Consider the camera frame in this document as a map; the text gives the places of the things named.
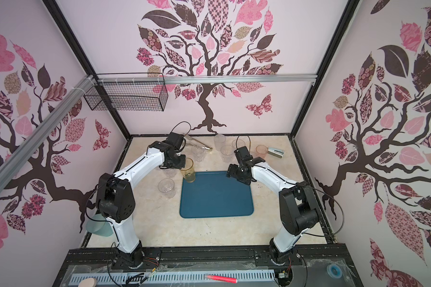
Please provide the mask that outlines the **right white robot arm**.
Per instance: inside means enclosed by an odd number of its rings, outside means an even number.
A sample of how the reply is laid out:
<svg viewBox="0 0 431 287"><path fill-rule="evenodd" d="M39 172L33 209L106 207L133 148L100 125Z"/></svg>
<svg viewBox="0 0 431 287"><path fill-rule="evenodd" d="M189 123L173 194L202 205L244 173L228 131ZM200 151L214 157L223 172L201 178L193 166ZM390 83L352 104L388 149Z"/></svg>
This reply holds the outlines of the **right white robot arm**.
<svg viewBox="0 0 431 287"><path fill-rule="evenodd" d="M229 165L228 178L245 185L260 182L278 194L283 226L271 239L269 253L275 264L283 264L289 260L301 237L319 223L314 190L305 182L296 182L275 171L263 158L254 158L247 147L236 149L234 154L238 163Z"/></svg>

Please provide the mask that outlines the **metal serving tongs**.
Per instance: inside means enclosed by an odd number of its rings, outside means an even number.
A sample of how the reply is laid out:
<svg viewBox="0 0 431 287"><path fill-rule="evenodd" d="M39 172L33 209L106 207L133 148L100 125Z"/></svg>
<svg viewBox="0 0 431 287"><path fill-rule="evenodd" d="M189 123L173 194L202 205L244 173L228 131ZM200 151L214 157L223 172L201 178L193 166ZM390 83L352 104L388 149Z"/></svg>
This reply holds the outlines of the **metal serving tongs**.
<svg viewBox="0 0 431 287"><path fill-rule="evenodd" d="M190 135L185 135L184 139L187 141L188 145L199 146L199 147L201 147L201 148L203 148L203 149L205 149L207 151L212 151L213 150L213 148L210 147L209 145L207 145L207 144L205 144L205 143L197 140L196 138L194 138L194 137L192 137Z"/></svg>

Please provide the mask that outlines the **clear glass left front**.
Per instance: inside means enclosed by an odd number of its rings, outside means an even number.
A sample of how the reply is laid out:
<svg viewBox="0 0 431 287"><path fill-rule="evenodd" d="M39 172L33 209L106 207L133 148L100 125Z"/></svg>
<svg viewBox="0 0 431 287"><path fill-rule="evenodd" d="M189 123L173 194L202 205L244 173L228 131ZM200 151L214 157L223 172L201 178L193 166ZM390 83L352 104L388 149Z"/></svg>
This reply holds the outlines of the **clear glass left front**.
<svg viewBox="0 0 431 287"><path fill-rule="evenodd" d="M171 178L165 178L161 180L158 184L158 190L160 191L161 195L168 199L171 199L176 195L175 183Z"/></svg>

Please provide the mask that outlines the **amber yellow tall glass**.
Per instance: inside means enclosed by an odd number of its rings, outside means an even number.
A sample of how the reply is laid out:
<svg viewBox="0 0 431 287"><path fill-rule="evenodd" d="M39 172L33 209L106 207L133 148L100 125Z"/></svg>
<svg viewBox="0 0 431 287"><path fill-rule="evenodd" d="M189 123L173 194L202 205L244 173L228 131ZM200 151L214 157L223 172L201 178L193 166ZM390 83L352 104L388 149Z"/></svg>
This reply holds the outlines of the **amber yellow tall glass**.
<svg viewBox="0 0 431 287"><path fill-rule="evenodd" d="M192 183L195 181L196 173L194 170L194 162L191 158L186 158L184 167L180 169L180 172L186 182Z"/></svg>

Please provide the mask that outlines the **pink marker pen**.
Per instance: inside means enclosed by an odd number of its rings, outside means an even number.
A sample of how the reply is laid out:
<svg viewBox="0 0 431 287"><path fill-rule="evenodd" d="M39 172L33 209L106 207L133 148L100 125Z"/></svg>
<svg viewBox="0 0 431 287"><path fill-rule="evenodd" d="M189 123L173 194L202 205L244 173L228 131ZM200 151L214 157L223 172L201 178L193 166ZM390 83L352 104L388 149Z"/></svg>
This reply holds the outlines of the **pink marker pen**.
<svg viewBox="0 0 431 287"><path fill-rule="evenodd" d="M219 281L219 282L226 282L226 283L233 283L233 284L238 283L238 279L233 277L205 275L205 278L211 281Z"/></svg>

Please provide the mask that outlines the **clear glass back centre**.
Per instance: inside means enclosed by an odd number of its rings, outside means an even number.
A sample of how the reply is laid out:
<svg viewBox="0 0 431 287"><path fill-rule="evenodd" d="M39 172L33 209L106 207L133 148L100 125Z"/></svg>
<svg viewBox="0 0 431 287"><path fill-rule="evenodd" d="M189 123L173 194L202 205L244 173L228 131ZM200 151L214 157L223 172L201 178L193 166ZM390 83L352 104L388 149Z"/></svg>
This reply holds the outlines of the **clear glass back centre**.
<svg viewBox="0 0 431 287"><path fill-rule="evenodd" d="M191 148L191 152L197 162L202 162L205 159L206 150L203 147L194 145Z"/></svg>

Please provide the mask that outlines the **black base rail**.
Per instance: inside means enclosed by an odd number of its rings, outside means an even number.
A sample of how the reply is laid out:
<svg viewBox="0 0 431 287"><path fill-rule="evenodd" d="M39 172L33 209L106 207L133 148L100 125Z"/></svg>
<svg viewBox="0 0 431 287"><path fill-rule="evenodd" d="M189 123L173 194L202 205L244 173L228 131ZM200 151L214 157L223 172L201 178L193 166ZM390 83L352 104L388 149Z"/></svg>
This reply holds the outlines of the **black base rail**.
<svg viewBox="0 0 431 287"><path fill-rule="evenodd" d="M119 261L116 248L83 248L70 250L54 281L64 287L74 273L162 272L272 270L275 287L360 287L362 281L353 260L343 244L297 245L289 260L275 264L268 245L148 247L143 248L144 261L130 268ZM327 273L329 264L338 265L342 278L333 279ZM191 287L224 287L222 284L202 284ZM273 287L272 283L233 284L235 287Z"/></svg>

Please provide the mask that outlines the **beige round sponge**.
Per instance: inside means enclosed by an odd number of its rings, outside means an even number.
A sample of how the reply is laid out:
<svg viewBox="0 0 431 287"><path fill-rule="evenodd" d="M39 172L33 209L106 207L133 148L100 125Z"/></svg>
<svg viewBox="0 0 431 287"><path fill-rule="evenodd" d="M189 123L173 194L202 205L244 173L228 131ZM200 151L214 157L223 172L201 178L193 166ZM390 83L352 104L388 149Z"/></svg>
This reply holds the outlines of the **beige round sponge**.
<svg viewBox="0 0 431 287"><path fill-rule="evenodd" d="M97 283L98 283L98 281L95 278L89 277L87 279L82 280L78 284L78 287L96 287Z"/></svg>

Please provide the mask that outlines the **clear glass back right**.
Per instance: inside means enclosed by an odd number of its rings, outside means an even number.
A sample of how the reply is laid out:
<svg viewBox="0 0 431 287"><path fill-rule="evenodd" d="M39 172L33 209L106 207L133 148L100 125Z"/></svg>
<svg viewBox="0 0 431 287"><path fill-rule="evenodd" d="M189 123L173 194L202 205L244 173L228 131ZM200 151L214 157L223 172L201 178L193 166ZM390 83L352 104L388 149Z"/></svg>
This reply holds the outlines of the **clear glass back right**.
<svg viewBox="0 0 431 287"><path fill-rule="evenodd" d="M238 149L238 148L245 147L245 146L246 146L245 142L241 139L235 139L232 141L233 149Z"/></svg>

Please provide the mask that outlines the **pink plastic cup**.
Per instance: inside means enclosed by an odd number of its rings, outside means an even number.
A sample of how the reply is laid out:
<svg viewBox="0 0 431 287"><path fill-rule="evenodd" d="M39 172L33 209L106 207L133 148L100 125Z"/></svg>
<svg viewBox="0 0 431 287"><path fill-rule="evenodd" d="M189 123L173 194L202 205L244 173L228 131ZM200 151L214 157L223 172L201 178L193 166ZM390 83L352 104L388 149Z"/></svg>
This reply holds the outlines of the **pink plastic cup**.
<svg viewBox="0 0 431 287"><path fill-rule="evenodd" d="M256 147L256 154L258 157L265 159L268 154L268 147L265 145L258 145Z"/></svg>

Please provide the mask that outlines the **green plastic cup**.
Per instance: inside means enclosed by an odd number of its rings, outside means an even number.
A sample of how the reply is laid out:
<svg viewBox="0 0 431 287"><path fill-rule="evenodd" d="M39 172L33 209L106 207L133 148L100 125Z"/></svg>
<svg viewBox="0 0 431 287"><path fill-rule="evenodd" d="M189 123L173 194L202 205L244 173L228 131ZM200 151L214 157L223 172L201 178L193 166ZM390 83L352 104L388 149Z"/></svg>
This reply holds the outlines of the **green plastic cup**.
<svg viewBox="0 0 431 287"><path fill-rule="evenodd" d="M87 220L86 230L101 237L109 237L114 234L111 224L101 214L95 214Z"/></svg>

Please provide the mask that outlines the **white stapler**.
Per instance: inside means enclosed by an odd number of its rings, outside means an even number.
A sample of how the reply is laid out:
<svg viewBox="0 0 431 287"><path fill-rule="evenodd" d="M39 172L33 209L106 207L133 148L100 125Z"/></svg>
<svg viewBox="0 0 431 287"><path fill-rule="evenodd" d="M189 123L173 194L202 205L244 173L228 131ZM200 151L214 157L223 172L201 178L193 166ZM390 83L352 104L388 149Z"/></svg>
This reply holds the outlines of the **white stapler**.
<svg viewBox="0 0 431 287"><path fill-rule="evenodd" d="M282 159L284 157L284 151L279 148L274 147L268 147L268 154L277 157L279 159Z"/></svg>

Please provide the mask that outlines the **blue tape roll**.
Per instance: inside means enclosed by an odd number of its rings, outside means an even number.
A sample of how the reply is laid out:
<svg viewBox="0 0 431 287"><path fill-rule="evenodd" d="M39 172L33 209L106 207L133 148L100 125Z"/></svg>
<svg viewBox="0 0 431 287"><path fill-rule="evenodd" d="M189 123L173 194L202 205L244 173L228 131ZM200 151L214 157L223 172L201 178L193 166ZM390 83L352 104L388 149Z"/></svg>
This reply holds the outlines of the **blue tape roll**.
<svg viewBox="0 0 431 287"><path fill-rule="evenodd" d="M342 269L336 264L329 264L326 268L328 275L333 279L342 278Z"/></svg>

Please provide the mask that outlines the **clear glass back tall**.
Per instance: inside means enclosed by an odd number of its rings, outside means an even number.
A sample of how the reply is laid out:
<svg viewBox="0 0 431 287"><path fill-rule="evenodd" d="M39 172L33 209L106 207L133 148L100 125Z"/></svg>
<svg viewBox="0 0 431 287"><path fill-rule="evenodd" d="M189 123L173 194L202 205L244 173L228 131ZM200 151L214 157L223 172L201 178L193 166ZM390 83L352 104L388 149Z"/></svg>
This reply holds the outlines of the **clear glass back tall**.
<svg viewBox="0 0 431 287"><path fill-rule="evenodd" d="M222 134L215 135L214 146L215 146L215 149L217 151L220 151L221 148L225 145L225 143L226 143L226 136L225 135L222 135Z"/></svg>

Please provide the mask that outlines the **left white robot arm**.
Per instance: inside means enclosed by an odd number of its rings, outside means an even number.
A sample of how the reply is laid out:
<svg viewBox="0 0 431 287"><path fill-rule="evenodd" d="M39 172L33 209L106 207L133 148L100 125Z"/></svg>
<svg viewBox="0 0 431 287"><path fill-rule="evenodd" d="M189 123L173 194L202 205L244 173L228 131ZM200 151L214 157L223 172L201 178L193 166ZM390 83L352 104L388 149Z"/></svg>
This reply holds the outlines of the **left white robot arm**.
<svg viewBox="0 0 431 287"><path fill-rule="evenodd" d="M185 143L183 135L171 132L166 140L150 144L127 167L99 178L96 207L116 236L119 261L130 268L137 268L144 261L132 218L136 207L134 188L157 167L182 169L186 163L186 156L181 153Z"/></svg>

